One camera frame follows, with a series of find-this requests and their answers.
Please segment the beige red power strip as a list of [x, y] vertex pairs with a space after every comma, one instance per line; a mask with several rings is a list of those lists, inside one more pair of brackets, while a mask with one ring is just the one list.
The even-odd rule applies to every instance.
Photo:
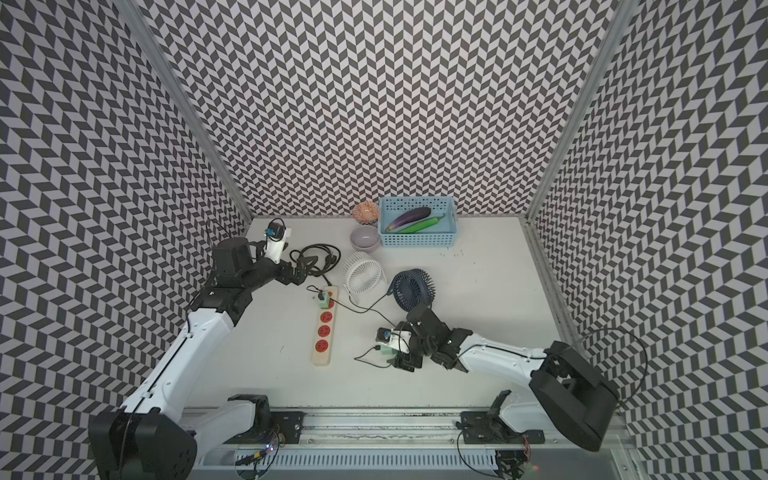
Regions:
[[316, 328], [311, 352], [311, 362], [316, 367], [326, 367], [331, 362], [331, 352], [333, 347], [333, 338], [336, 330], [336, 303], [339, 296], [337, 286], [326, 286], [322, 290], [331, 293], [332, 307], [323, 310], [318, 305], [316, 315]]

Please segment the green adapter of white fan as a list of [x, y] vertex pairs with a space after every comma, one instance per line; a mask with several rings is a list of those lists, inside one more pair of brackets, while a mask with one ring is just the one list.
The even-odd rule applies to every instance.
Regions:
[[326, 290], [320, 290], [317, 293], [318, 305], [321, 309], [327, 310], [332, 307], [333, 300], [331, 293]]

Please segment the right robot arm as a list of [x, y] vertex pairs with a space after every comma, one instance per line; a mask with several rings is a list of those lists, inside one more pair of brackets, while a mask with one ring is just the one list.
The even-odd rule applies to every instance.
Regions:
[[547, 348], [516, 347], [491, 341], [465, 328], [450, 328], [425, 304], [405, 321], [376, 334], [381, 347], [395, 351], [389, 363], [413, 372], [424, 359], [447, 370], [497, 375], [532, 392], [519, 402], [503, 390], [483, 414], [463, 413], [469, 443], [511, 443], [530, 431], [556, 429], [572, 444], [600, 450], [619, 403], [617, 385], [578, 350], [553, 341]]

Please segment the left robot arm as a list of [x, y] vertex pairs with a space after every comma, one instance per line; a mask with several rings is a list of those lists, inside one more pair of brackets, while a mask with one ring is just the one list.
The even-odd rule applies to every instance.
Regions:
[[233, 331], [257, 289], [272, 281], [300, 285], [316, 258], [286, 261], [286, 241], [244, 237], [213, 249], [213, 270], [194, 296], [177, 338], [122, 405], [93, 416], [88, 438], [102, 479], [185, 479], [211, 450], [251, 432], [276, 438], [264, 395], [235, 395], [189, 422], [183, 410], [202, 368]]

